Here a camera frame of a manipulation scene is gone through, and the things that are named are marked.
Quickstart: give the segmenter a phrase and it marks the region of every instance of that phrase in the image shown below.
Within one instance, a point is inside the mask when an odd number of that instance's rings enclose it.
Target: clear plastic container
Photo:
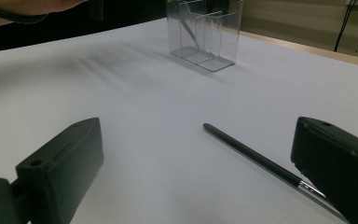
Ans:
[[[171,54],[217,71],[235,63],[243,0],[166,0]]]

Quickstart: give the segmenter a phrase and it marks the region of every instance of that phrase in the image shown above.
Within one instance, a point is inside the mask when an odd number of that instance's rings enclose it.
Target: wall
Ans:
[[[244,0],[241,29],[333,50],[346,10],[345,0]],[[358,7],[352,10],[338,52],[358,56]]]

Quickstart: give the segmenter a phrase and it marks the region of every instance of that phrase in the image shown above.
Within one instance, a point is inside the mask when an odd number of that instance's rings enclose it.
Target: black pen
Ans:
[[[217,137],[227,145],[239,151],[242,155],[266,168],[267,170],[275,174],[277,177],[284,180],[284,182],[286,182],[290,186],[296,189],[301,189],[301,191],[305,192],[307,196],[310,196],[313,200],[316,200],[318,203],[321,203],[322,206],[328,208],[331,212],[335,213],[336,216],[340,217],[341,219],[343,218],[343,216],[337,211],[337,209],[329,201],[327,201],[324,194],[322,194],[319,190],[317,190],[315,187],[311,186],[307,182],[303,181],[300,177],[290,173],[288,170],[284,169],[277,163],[260,155],[256,151],[232,138],[228,134],[223,133],[222,131],[215,128],[213,125],[209,123],[204,123],[203,127],[211,135]]]

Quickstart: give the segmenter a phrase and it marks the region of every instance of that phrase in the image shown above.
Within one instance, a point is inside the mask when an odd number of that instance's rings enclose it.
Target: table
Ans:
[[[358,65],[240,36],[237,63],[210,73],[168,46],[163,19],[0,51],[0,177],[99,117],[105,162],[74,224],[344,223],[202,123],[300,175],[299,116],[358,136]]]

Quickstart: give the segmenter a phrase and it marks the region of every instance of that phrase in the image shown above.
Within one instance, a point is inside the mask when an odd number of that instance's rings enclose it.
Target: transparent pen holder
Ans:
[[[166,0],[171,54],[217,71],[235,63],[243,0]]]

